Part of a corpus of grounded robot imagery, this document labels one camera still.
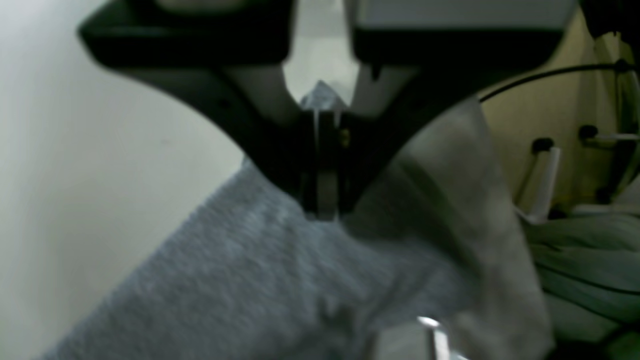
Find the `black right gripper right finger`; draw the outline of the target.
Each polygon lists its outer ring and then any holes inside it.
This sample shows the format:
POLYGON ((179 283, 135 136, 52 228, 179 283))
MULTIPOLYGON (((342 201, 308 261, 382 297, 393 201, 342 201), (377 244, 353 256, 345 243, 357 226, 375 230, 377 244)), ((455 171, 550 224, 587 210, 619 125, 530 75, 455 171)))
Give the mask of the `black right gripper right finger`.
POLYGON ((342 116, 348 146, 332 208, 354 210, 391 159, 430 121, 478 91, 539 68, 576 0, 345 0, 359 62, 342 116))

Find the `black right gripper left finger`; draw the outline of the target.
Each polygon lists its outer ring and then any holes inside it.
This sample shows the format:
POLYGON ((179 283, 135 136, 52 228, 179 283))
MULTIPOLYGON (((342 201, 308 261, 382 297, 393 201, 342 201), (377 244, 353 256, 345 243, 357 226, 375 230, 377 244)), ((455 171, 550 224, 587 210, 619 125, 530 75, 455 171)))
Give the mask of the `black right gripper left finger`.
POLYGON ((222 130, 304 212, 319 215, 314 123, 283 62, 293 0, 185 14, 157 0, 109 0, 78 27, 101 66, 190 107, 222 130))

